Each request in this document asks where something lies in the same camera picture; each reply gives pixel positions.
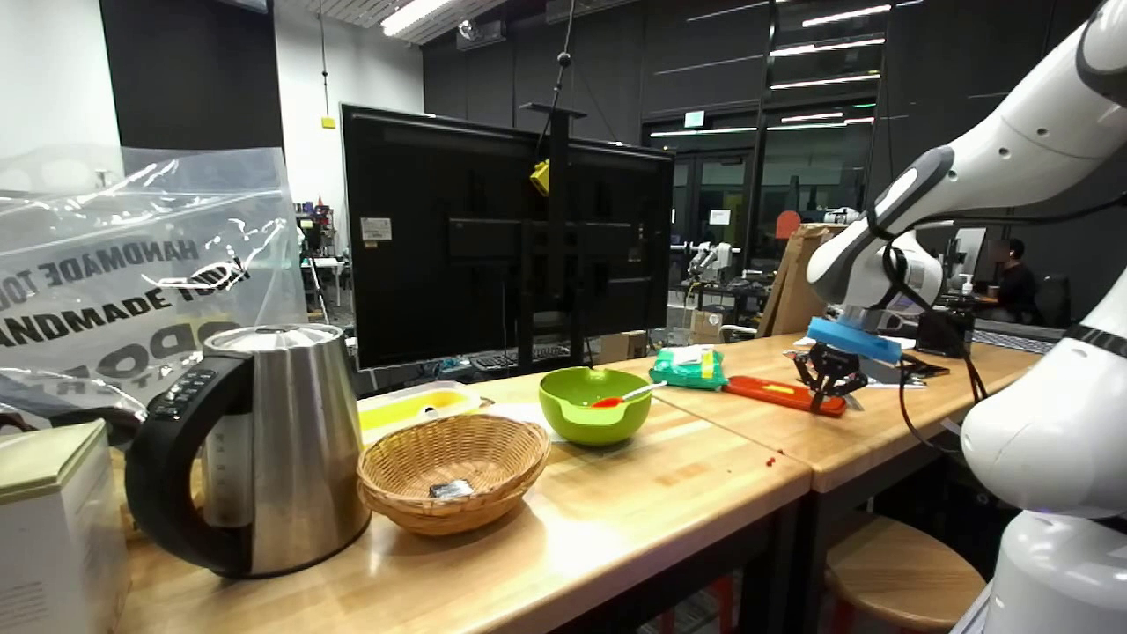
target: electric kettle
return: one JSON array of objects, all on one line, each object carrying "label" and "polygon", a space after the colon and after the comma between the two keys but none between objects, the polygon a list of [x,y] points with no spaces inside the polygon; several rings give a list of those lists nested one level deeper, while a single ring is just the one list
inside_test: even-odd
[{"label": "electric kettle", "polygon": [[212,335],[206,360],[149,400],[128,449],[128,499],[159,544],[220,576],[286,572],[365,529],[356,457],[343,326],[237,326]]}]

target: black monitor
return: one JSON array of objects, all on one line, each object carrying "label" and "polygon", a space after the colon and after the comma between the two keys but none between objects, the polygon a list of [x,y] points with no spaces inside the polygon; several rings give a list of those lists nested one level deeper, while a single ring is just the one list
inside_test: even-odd
[{"label": "black monitor", "polygon": [[343,132],[363,367],[514,347],[533,318],[581,335],[667,324],[667,156],[576,139],[559,225],[529,182],[534,132],[356,105]]}]

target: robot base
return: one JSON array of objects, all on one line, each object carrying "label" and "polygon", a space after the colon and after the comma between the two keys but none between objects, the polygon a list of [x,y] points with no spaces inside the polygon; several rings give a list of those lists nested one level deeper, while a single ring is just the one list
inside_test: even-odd
[{"label": "robot base", "polygon": [[988,634],[1123,634],[1127,535],[1066,515],[1018,515],[999,542]]}]

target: green object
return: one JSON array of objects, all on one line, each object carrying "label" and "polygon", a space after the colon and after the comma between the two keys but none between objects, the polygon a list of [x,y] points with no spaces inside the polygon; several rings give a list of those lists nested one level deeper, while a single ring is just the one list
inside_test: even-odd
[{"label": "green object", "polygon": [[104,423],[36,429],[0,439],[0,502],[63,488],[73,468],[106,443]]},{"label": "green object", "polygon": [[608,409],[595,409],[591,400],[628,395],[645,383],[645,376],[608,367],[563,367],[540,380],[540,409],[570,443],[624,443],[640,429],[653,395],[645,392]]},{"label": "green object", "polygon": [[648,371],[654,383],[694,386],[694,392],[721,392],[725,355],[720,347],[664,347],[654,367]]}]

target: wicker basket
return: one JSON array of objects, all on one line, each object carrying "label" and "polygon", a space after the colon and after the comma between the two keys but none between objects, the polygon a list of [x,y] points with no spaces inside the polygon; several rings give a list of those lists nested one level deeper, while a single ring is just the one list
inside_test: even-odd
[{"label": "wicker basket", "polygon": [[540,427],[448,416],[382,437],[358,457],[372,510],[417,535],[457,535],[514,510],[547,468]]}]

